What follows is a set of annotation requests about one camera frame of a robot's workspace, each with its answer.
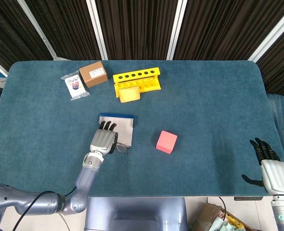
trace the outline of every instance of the yellow test tube rack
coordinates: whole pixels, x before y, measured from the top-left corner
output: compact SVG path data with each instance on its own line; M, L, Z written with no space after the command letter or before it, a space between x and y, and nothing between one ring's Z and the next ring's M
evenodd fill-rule
M161 90L158 75L158 67L113 75L116 97L119 98L120 89L131 87L139 87L140 92Z

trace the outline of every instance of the label on box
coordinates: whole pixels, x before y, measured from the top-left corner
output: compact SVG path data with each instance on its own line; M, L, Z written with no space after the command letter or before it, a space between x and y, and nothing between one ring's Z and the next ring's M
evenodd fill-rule
M91 77L91 78L96 78L96 77L98 77L98 76L104 75L105 72L104 72L103 68L100 67L100 68L98 68L98 69L95 69L95 70L93 70L93 71L90 71L89 74L90 74L90 77Z

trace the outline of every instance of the cardboard box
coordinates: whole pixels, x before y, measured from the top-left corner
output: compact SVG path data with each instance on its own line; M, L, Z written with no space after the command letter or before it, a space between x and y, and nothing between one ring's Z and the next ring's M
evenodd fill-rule
M216 217L220 215L221 211L224 211L224 209L221 206L217 206L213 204L205 204L198 218L196 219L196 221L194 222L192 226L193 230L194 231L208 231L210 227L212 226L212 223L214 222ZM247 224L242 222L240 219L236 218L231 213L226 211L226 214L240 221L246 228L246 231L256 231L255 229L252 229Z
M88 88L108 81L108 75L102 63L96 62L80 68L82 79Z

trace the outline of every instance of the eyeglasses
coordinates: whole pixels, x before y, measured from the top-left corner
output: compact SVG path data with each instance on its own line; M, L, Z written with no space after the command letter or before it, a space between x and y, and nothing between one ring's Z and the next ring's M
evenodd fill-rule
M120 153L126 153L128 154L128 149L130 148L129 146L127 145L124 145L122 143L117 143L116 144L116 148L117 150L120 152Z

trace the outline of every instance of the red sponge block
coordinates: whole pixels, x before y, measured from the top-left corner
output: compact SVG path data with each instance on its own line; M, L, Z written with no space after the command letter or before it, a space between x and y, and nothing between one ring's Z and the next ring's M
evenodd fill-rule
M156 148L159 149L160 151L171 154L175 146L176 139L177 139L176 135L171 134L167 131L162 131L159 140L157 142Z

